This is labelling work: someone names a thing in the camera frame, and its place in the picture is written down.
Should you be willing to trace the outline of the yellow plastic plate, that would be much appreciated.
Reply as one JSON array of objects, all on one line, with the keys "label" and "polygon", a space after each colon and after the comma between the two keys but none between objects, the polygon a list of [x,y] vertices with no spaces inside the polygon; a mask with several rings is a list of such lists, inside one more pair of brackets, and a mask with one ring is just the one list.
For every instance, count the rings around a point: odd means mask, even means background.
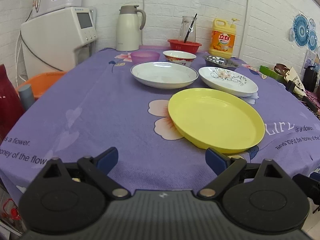
[{"label": "yellow plastic plate", "polygon": [[184,89],[170,98],[168,113],[180,134],[204,150],[241,153],[265,135],[263,119],[252,106],[219,90]]}]

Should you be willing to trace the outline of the white floral plate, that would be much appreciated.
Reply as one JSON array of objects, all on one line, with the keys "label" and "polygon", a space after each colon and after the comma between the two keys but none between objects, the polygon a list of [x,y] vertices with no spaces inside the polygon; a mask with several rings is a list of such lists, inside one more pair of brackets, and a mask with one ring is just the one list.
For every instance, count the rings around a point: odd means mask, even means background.
[{"label": "white floral plate", "polygon": [[212,89],[217,89],[241,98],[257,95],[258,86],[248,77],[219,67],[199,69],[201,80]]}]

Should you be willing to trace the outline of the stainless steel bowl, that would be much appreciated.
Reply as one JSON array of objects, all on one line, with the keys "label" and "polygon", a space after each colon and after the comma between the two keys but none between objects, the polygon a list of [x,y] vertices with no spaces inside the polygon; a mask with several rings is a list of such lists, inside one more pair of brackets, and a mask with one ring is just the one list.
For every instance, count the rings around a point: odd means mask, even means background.
[{"label": "stainless steel bowl", "polygon": [[212,56],[212,55],[207,55],[203,56],[206,65],[207,66],[212,66],[212,67],[219,67],[219,68],[238,68],[238,64],[233,62],[230,59],[225,59],[223,57],[217,57],[217,56]]}]

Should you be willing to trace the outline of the white red ceramic bowl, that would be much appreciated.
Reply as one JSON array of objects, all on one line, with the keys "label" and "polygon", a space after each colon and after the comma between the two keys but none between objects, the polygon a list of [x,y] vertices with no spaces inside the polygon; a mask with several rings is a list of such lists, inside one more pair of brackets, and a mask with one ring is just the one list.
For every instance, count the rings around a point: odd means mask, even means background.
[{"label": "white red ceramic bowl", "polygon": [[196,59],[196,55],[185,51],[166,50],[163,52],[166,60],[173,63],[183,64],[190,67]]}]

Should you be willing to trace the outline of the purple plastic bowl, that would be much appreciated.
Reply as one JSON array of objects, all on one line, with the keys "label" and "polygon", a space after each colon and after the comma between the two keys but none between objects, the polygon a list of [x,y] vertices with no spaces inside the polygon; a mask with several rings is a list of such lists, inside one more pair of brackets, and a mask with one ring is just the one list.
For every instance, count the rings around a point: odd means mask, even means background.
[{"label": "purple plastic bowl", "polygon": [[131,53],[131,60],[133,64],[140,64],[144,62],[158,61],[160,54],[155,51],[134,51]]}]

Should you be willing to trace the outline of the purple floral tablecloth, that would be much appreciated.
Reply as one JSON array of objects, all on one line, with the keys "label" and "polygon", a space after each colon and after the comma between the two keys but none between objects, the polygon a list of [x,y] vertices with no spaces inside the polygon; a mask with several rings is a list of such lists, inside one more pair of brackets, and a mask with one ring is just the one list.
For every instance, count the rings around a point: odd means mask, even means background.
[{"label": "purple floral tablecloth", "polygon": [[[145,86],[132,63],[103,49],[64,75],[18,120],[1,144],[1,179],[19,201],[45,163],[73,163],[110,147],[119,152],[109,176],[129,191],[195,190],[214,179],[204,150],[167,127],[164,103],[173,94]],[[249,103],[262,117],[265,136],[245,152],[248,162],[275,160],[289,175],[319,168],[319,120],[276,80],[263,79],[244,61],[237,72],[258,85]]]}]

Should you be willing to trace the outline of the orange plastic basin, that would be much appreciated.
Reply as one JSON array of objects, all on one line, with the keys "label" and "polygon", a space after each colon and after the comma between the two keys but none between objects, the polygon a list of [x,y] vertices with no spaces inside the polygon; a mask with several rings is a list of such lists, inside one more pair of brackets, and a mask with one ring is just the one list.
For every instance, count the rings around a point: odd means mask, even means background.
[{"label": "orange plastic basin", "polygon": [[35,75],[29,80],[22,83],[15,90],[18,94],[18,89],[25,85],[31,85],[31,89],[35,100],[39,99],[54,83],[56,83],[67,72],[47,72]]}]

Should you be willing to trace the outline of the dark red container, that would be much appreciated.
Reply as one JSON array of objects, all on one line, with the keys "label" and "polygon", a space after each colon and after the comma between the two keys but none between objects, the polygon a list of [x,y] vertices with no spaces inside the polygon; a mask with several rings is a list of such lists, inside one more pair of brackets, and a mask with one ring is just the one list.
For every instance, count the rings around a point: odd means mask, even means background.
[{"label": "dark red container", "polygon": [[3,142],[24,113],[20,98],[7,76],[4,64],[0,66],[0,96],[1,142]]}]

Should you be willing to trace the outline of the green box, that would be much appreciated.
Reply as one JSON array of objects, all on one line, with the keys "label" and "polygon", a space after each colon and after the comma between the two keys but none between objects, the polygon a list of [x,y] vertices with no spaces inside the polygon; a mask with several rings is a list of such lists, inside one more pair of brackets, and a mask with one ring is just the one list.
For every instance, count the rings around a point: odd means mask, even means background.
[{"label": "green box", "polygon": [[260,66],[259,72],[261,72],[261,74],[264,74],[268,77],[275,79],[278,82],[284,81],[284,77],[281,74],[276,73],[274,70],[272,70],[266,66]]}]

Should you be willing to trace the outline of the beige tote bag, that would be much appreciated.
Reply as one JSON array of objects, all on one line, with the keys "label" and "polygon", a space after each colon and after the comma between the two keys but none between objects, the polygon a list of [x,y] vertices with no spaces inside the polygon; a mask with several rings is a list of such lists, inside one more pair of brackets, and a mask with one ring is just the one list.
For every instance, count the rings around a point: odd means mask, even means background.
[{"label": "beige tote bag", "polygon": [[274,71],[283,76],[284,80],[286,81],[286,85],[289,87],[289,90],[301,98],[306,96],[305,88],[294,68],[289,69],[284,64],[278,63],[275,65]]}]

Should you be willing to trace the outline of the yellow detergent bottle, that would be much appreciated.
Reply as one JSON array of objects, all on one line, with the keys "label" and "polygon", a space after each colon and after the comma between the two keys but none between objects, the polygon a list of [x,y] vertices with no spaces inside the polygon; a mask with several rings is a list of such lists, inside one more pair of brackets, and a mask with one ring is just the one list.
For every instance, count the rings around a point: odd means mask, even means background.
[{"label": "yellow detergent bottle", "polygon": [[209,53],[212,56],[230,59],[233,54],[236,25],[239,19],[232,18],[231,24],[226,20],[216,18],[213,20]]}]

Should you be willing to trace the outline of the white water dispenser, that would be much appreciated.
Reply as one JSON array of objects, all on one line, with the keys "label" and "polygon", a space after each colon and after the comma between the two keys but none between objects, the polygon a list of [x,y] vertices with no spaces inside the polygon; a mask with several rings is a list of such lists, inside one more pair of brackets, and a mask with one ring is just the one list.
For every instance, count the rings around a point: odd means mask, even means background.
[{"label": "white water dispenser", "polygon": [[24,22],[21,40],[27,77],[67,72],[95,53],[94,7],[68,7]]}]

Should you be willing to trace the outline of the red plastic basket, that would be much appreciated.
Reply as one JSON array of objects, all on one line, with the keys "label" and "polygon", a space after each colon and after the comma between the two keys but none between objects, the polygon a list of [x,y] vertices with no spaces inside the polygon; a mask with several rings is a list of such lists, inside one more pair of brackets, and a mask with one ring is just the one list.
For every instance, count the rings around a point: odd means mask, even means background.
[{"label": "red plastic basket", "polygon": [[183,41],[173,40],[173,39],[169,39],[168,42],[170,44],[171,50],[184,51],[192,54],[197,53],[200,46],[202,46],[201,43],[197,43],[197,42],[187,41],[184,43]]}]

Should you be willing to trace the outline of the white thermos jug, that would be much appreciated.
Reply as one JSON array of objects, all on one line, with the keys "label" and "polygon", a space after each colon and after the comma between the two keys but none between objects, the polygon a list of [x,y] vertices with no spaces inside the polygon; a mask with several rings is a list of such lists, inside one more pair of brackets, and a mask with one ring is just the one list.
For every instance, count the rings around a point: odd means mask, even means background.
[{"label": "white thermos jug", "polygon": [[146,13],[139,5],[121,7],[116,27],[116,50],[136,51],[141,42],[141,31],[146,24]]}]

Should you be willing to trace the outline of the glass pitcher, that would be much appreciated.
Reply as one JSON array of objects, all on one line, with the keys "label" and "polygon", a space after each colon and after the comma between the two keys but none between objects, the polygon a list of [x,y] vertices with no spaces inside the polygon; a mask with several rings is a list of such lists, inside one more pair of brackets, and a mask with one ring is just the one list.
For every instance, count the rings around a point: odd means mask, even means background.
[{"label": "glass pitcher", "polygon": [[[178,35],[178,40],[184,41],[186,33],[189,29],[189,26],[190,26],[194,16],[182,16],[182,22],[181,22],[180,32]],[[189,34],[189,37],[187,40],[189,42],[196,42],[196,20],[194,22],[193,29],[192,29],[191,33]]]}]

